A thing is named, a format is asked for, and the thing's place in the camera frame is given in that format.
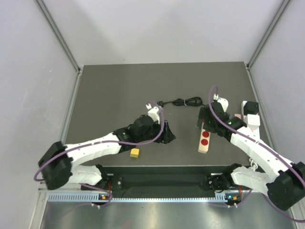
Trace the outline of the white red power strip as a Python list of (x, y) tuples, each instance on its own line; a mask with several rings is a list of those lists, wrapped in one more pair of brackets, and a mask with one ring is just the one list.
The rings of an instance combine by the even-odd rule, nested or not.
[(201, 134), (198, 146), (199, 153), (207, 153), (209, 150), (211, 133), (203, 128), (203, 124), (201, 126)]

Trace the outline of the yellow USB charger plug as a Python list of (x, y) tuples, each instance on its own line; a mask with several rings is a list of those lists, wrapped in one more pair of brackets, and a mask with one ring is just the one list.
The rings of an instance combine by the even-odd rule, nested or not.
[(137, 148), (133, 148), (131, 151), (130, 151), (130, 157), (132, 158), (138, 158), (140, 155), (140, 150), (137, 149)]

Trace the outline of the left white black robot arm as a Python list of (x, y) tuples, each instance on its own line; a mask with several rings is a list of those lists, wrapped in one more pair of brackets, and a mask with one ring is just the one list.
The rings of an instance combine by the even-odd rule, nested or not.
[(127, 127), (103, 137), (77, 144), (53, 143), (39, 160), (39, 171), (48, 190), (66, 184), (86, 184), (103, 189), (108, 184), (101, 165), (84, 166), (94, 159), (116, 155), (150, 143), (168, 144), (176, 139), (161, 108), (147, 104), (148, 113)]

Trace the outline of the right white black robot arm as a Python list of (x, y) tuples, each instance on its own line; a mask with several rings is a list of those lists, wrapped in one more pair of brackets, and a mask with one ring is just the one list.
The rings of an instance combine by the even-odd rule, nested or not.
[(214, 95), (211, 104), (200, 108), (197, 126), (201, 130), (198, 151), (206, 153), (211, 134), (224, 137), (249, 156), (250, 167), (234, 163), (220, 175), (208, 175), (214, 190), (248, 187), (268, 196), (280, 210), (288, 210), (305, 196), (305, 165), (274, 152), (260, 139), (259, 104), (242, 101), (241, 116), (230, 117), (228, 101)]

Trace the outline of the black adapter on white strip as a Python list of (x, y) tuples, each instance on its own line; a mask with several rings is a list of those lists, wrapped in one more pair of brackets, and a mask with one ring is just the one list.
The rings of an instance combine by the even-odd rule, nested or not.
[(257, 115), (259, 113), (259, 103), (247, 101), (244, 105), (244, 115)]

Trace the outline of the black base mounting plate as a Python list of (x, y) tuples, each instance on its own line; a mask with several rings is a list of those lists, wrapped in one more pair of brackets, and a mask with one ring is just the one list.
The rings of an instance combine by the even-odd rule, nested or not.
[(196, 187), (203, 191), (236, 189), (222, 174), (136, 174), (116, 173), (108, 175), (97, 184), (82, 181), (84, 189), (109, 188), (111, 191), (127, 190), (132, 187)]

